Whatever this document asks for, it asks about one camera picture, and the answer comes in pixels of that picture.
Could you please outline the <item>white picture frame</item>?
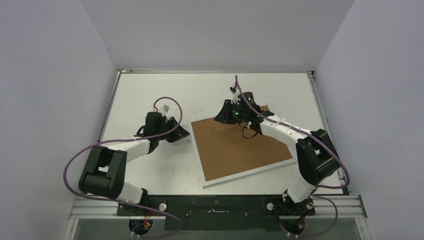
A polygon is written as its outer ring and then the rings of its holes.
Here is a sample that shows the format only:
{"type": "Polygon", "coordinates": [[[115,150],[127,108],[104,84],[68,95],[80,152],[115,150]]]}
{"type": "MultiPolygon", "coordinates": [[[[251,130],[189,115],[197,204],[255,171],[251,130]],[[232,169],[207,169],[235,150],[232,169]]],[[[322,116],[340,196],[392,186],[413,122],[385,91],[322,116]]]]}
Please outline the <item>white picture frame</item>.
{"type": "Polygon", "coordinates": [[[210,189],[262,173],[293,169],[295,151],[243,124],[218,123],[214,116],[188,120],[194,159],[201,187],[210,189]]]}

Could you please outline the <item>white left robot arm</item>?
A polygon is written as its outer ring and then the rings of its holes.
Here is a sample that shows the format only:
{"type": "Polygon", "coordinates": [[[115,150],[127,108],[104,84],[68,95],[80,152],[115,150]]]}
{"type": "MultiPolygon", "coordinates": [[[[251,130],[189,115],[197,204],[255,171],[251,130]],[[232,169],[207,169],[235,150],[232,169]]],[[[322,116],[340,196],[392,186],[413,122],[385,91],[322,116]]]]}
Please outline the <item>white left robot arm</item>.
{"type": "Polygon", "coordinates": [[[144,215],[149,210],[148,192],[125,181],[127,163],[152,153],[160,141],[174,143],[189,135],[174,117],[148,112],[131,141],[90,150],[78,188],[85,194],[128,202],[131,211],[144,215]]]}

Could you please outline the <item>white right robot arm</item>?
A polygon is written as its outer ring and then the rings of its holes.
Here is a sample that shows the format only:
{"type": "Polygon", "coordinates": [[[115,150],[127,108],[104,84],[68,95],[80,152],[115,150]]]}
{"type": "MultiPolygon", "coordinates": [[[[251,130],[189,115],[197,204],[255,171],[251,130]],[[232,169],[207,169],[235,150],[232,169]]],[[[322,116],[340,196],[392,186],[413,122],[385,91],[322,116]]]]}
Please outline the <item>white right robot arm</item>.
{"type": "Polygon", "coordinates": [[[255,103],[252,92],[236,93],[226,99],[214,117],[220,124],[238,125],[259,135],[271,137],[296,150],[300,178],[282,194],[282,207],[290,215],[296,214],[323,180],[341,168],[340,160],[328,133],[302,129],[279,118],[255,103]]]}

